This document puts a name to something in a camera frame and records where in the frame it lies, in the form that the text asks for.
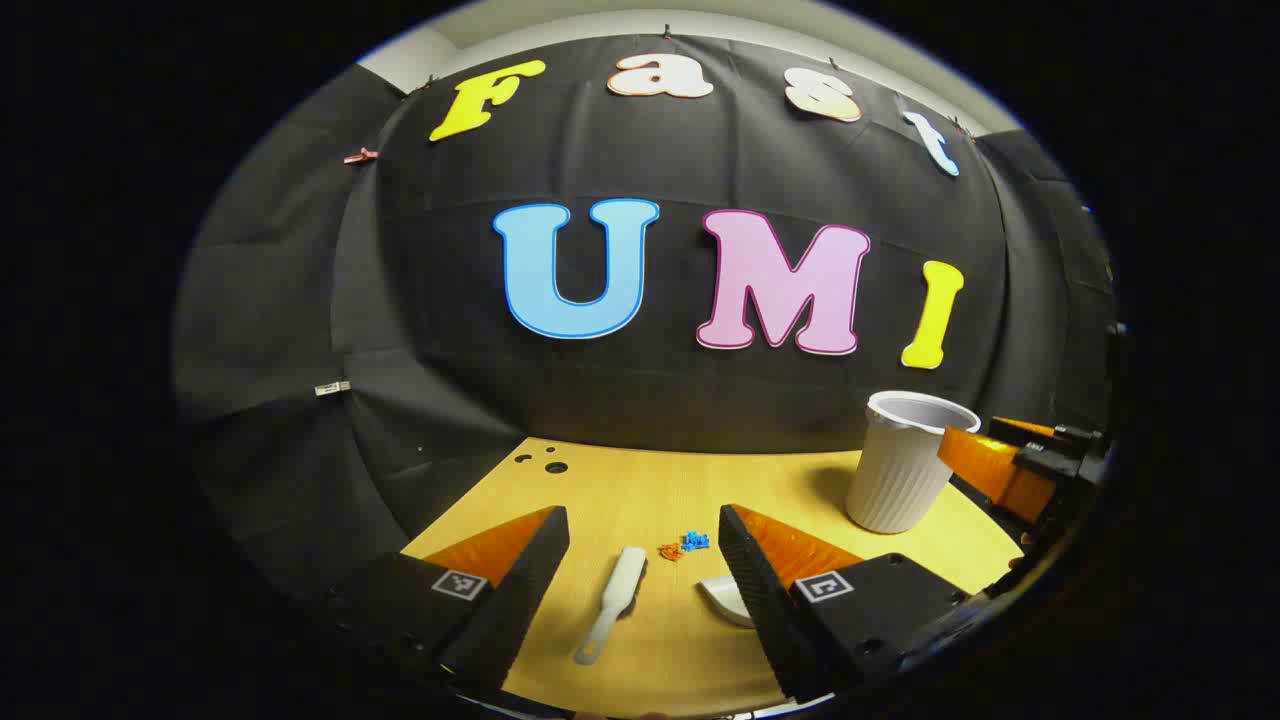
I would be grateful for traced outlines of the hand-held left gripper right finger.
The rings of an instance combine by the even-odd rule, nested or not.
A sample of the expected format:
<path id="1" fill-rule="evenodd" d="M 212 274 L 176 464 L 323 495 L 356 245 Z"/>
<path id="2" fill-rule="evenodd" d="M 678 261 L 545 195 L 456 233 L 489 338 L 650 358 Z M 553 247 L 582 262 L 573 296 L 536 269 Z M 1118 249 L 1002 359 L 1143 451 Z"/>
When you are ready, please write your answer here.
<path id="1" fill-rule="evenodd" d="M 910 667 L 970 598 L 904 553 L 863 559 L 741 503 L 721 507 L 718 541 L 774 679 L 800 702 Z"/>

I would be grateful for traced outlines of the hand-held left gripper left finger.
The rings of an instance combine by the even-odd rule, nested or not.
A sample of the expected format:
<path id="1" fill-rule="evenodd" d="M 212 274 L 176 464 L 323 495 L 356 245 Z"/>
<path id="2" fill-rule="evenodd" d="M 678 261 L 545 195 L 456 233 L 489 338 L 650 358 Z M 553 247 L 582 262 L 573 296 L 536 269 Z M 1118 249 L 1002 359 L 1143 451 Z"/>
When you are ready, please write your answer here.
<path id="1" fill-rule="evenodd" d="M 320 625 L 429 689 L 500 691 L 570 547 L 547 506 L 417 559 L 393 551 L 320 597 Z"/>

